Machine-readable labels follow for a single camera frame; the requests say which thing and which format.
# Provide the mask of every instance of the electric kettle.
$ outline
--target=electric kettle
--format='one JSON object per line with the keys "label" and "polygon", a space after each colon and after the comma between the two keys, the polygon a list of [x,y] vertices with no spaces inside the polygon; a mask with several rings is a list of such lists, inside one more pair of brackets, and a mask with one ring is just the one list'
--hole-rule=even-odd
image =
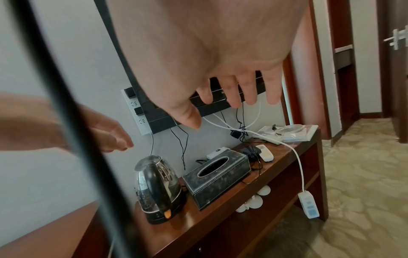
{"label": "electric kettle", "polygon": [[171,219],[186,202],[173,168],[159,156],[148,156],[135,166],[135,191],[147,221],[160,224]]}

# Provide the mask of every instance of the hallway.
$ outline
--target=hallway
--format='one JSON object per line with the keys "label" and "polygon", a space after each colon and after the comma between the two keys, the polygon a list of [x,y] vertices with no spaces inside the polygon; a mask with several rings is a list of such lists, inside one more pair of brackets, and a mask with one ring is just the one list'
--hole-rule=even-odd
{"label": "hallway", "polygon": [[248,257],[408,257],[408,145],[391,120],[357,121],[324,161],[327,222],[294,207]]}

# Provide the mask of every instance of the white remote control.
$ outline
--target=white remote control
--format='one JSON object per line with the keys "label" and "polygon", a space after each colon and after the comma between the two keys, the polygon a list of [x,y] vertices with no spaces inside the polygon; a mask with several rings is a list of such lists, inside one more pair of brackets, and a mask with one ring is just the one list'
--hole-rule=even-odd
{"label": "white remote control", "polygon": [[257,145],[257,147],[261,150],[261,153],[259,156],[263,159],[265,162],[269,162],[273,160],[273,154],[272,152],[263,144]]}

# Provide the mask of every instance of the power outlet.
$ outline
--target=power outlet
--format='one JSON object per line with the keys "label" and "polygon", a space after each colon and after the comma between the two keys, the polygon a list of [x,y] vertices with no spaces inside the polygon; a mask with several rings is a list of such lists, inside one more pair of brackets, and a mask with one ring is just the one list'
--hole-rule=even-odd
{"label": "power outlet", "polygon": [[140,107],[140,103],[137,97],[128,98],[128,96],[125,93],[125,90],[121,90],[121,92],[127,106],[129,107],[130,113],[132,114],[133,119],[135,120],[136,125],[139,128],[140,134],[146,135],[152,133],[152,129],[150,128],[149,123],[147,122],[146,116],[144,114],[140,116],[136,115],[135,108]]}

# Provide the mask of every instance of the finger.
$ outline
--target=finger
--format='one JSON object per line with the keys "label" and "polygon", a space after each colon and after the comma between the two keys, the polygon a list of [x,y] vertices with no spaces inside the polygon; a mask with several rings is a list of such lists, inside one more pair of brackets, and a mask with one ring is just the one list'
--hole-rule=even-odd
{"label": "finger", "polygon": [[245,101],[248,105],[256,103],[258,92],[256,91],[255,72],[246,72],[236,75],[239,86],[245,96]]}
{"label": "finger", "polygon": [[282,95],[282,66],[278,66],[269,71],[261,71],[265,82],[266,99],[269,104],[276,104]]}
{"label": "finger", "polygon": [[198,109],[189,101],[185,101],[176,107],[168,108],[167,112],[178,122],[199,129],[201,126],[201,115]]}
{"label": "finger", "polygon": [[125,147],[131,148],[134,146],[129,134],[118,121],[83,105],[81,106],[81,111],[89,127],[108,132],[118,139],[123,139],[126,143]]}
{"label": "finger", "polygon": [[213,93],[211,92],[209,79],[205,80],[205,82],[197,88],[197,93],[205,104],[211,104],[213,102]]}
{"label": "finger", "polygon": [[217,78],[230,106],[239,108],[241,106],[241,97],[239,96],[237,78],[233,75]]}
{"label": "finger", "polygon": [[126,142],[123,139],[116,139],[108,132],[92,129],[92,133],[95,136],[100,150],[103,152],[123,150],[126,148]]}

